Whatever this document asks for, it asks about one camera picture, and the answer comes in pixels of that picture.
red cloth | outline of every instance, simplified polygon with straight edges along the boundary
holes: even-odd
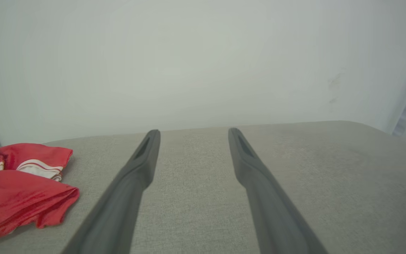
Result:
[[[38,228],[63,222],[66,210],[79,197],[78,188],[19,169],[23,163],[27,165],[24,169],[32,165],[42,170],[45,165],[47,168],[64,167],[71,152],[39,144],[0,148],[0,168],[3,165],[6,169],[0,170],[0,237],[31,222],[36,222]],[[42,165],[32,163],[33,159]]]

textured fabric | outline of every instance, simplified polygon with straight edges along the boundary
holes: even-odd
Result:
[[[329,253],[406,253],[406,143],[353,122],[239,127]],[[161,133],[131,253],[258,253],[228,128]],[[60,253],[144,134],[61,140],[81,190],[62,225],[16,230],[0,253]]]

